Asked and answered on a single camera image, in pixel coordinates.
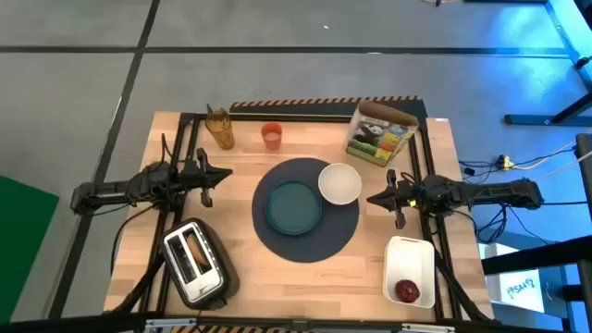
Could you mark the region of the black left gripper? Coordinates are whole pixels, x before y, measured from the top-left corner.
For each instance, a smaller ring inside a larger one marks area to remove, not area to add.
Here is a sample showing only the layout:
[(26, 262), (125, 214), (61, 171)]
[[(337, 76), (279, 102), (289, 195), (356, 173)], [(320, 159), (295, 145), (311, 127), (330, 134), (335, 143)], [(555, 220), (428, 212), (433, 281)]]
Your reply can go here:
[(181, 171), (182, 182), (191, 189), (201, 189), (201, 203), (205, 207), (213, 206), (209, 189), (215, 188), (221, 181), (232, 174), (229, 168), (211, 166), (203, 148), (196, 148), (192, 155), (185, 158)]

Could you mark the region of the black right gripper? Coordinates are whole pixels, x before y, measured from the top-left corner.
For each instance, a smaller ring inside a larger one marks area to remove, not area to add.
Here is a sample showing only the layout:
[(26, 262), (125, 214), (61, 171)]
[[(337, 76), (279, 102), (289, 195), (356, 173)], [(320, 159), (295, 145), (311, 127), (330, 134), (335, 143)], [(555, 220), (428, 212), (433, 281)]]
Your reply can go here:
[(403, 229), (406, 226), (406, 217), (402, 212), (403, 207), (417, 207), (421, 191), (424, 189), (415, 177), (408, 172), (401, 172), (389, 169), (387, 172), (388, 186), (383, 191), (367, 198), (370, 204), (385, 208), (395, 218), (396, 229)]

